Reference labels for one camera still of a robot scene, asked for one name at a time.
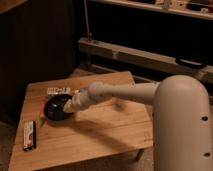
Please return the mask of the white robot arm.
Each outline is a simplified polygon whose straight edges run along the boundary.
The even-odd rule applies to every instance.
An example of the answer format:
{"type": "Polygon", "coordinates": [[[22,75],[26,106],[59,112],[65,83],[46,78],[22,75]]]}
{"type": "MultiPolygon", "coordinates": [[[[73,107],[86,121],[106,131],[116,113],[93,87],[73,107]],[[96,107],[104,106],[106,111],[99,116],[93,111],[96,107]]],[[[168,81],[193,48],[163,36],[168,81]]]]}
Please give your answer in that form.
{"type": "Polygon", "coordinates": [[[93,82],[63,110],[85,110],[112,97],[153,107],[154,171],[213,171],[209,97],[197,79],[175,75],[155,83],[93,82]]]}

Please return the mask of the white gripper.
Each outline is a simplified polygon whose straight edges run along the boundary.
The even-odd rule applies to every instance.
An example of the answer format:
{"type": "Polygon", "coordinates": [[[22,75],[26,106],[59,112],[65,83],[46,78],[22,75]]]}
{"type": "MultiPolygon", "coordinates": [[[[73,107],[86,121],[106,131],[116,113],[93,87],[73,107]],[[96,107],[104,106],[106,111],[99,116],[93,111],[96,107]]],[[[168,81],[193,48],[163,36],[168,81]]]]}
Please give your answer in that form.
{"type": "Polygon", "coordinates": [[[91,99],[89,97],[88,91],[85,89],[75,90],[72,97],[72,103],[67,102],[64,105],[63,111],[65,113],[73,113],[75,109],[84,110],[84,109],[87,109],[90,105],[91,105],[91,99]]]}

